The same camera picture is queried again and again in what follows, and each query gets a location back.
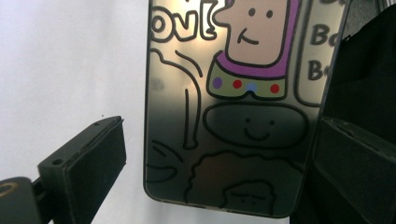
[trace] reflective surface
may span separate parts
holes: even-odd
[[[303,184],[344,2],[152,0],[146,193],[288,216]]]

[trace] cartoon head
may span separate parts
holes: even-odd
[[[269,65],[283,49],[288,0],[233,0],[214,21],[228,27],[227,56],[236,62]]]
[[[224,202],[221,207],[228,209],[250,211],[260,214],[273,214],[275,193],[274,187],[265,180],[242,183],[224,192]]]
[[[304,138],[307,122],[304,112],[281,104],[224,103],[204,113],[210,133],[240,147],[291,147]]]

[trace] white background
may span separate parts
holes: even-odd
[[[127,165],[93,223],[289,223],[165,203],[143,191],[148,0],[0,0],[0,180],[120,115]]]

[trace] cartoon character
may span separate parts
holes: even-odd
[[[214,15],[228,28],[225,50],[211,64],[206,88],[219,98],[286,97],[290,45],[298,0],[229,0]]]
[[[184,200],[190,204],[281,217],[293,207],[293,202],[285,199],[295,193],[301,175],[300,168],[280,158],[232,151],[208,154],[192,166]]]
[[[226,102],[205,110],[204,125],[218,139],[236,146],[279,149],[304,139],[308,118],[291,105]]]

